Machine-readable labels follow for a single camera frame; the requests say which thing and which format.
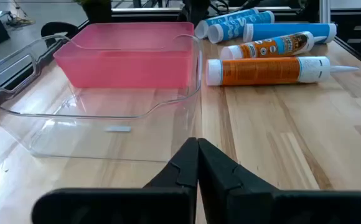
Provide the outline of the patterned blue silicone tube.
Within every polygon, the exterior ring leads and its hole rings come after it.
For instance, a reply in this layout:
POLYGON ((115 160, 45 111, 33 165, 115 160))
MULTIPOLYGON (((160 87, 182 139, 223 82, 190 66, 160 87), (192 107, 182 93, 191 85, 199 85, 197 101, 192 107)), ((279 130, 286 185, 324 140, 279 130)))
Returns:
POLYGON ((203 39, 207 37, 208 29, 211 25, 227 22, 230 19, 238 19, 238 18, 254 15, 257 13, 259 13, 259 11, 253 7, 252 9, 245 9, 242 11, 232 12, 221 16, 204 19, 197 24, 197 27, 194 30, 194 34, 197 38, 203 39))
POLYGON ((274 14, 271 11, 260 12, 245 17, 230 18, 209 26, 207 37, 212 44, 224 40, 243 37, 243 31, 247 24, 270 24, 274 22, 274 14))

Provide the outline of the plain blue silicone tube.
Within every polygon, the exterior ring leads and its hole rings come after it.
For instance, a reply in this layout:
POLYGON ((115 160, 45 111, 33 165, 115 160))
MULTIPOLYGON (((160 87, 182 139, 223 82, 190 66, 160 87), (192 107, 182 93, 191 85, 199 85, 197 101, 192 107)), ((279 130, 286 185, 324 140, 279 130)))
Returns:
POLYGON ((319 43, 329 43, 337 35, 337 26, 318 23, 246 24, 243 30, 243 41, 251 42, 305 31, 310 32, 314 37, 326 37, 319 43))

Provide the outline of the pink plastic bin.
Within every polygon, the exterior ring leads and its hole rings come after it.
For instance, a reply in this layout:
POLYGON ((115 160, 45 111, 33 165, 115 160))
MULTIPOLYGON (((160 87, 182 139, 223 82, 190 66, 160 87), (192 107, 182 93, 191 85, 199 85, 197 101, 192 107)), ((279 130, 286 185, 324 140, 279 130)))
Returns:
POLYGON ((183 88, 196 48, 190 22, 90 24, 54 53, 77 88, 183 88))

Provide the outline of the orange sealant tube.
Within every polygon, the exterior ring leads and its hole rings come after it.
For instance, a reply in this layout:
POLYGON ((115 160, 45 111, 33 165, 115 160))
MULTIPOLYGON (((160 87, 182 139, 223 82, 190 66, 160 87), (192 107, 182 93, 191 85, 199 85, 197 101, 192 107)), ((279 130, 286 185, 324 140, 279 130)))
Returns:
POLYGON ((326 36, 314 37, 308 31, 298 32, 224 47, 220 59, 290 57, 309 52, 315 43, 325 39, 326 36))
POLYGON ((331 65, 327 57, 210 59, 206 63, 206 84, 237 86, 317 83, 328 79, 331 73, 357 70, 357 67, 331 65))

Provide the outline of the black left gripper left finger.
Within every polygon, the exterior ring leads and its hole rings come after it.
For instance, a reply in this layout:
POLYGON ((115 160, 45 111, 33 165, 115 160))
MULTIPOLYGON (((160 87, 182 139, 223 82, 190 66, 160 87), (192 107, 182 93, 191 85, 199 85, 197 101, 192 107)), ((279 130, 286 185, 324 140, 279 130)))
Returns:
POLYGON ((35 202, 32 224, 194 224, 198 162, 189 138, 144 187, 51 190, 35 202))

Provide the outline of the silver metal post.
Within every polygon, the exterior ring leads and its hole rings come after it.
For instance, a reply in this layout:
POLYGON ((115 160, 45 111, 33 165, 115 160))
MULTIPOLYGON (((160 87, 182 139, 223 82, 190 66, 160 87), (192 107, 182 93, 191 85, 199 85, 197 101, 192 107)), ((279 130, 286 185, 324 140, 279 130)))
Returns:
POLYGON ((319 22, 331 23, 331 0, 319 0, 319 22))

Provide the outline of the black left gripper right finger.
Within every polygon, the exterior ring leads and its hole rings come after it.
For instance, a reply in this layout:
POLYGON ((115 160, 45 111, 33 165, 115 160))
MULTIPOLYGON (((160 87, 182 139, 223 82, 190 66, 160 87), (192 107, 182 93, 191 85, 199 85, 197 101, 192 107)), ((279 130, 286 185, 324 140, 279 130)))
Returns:
POLYGON ((208 224, 361 224, 361 191, 280 190, 206 139, 198 144, 208 224))

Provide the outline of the clear plastic bin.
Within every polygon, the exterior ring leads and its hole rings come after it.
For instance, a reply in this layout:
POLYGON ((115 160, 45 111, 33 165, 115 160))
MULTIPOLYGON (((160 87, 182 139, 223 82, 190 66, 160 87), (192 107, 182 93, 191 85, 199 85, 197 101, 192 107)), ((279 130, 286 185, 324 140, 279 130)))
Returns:
POLYGON ((77 88, 54 58, 70 40, 49 35, 0 61, 0 125, 35 155, 168 161, 192 133, 199 40, 183 88, 77 88), (4 87, 25 65, 31 74, 4 87))

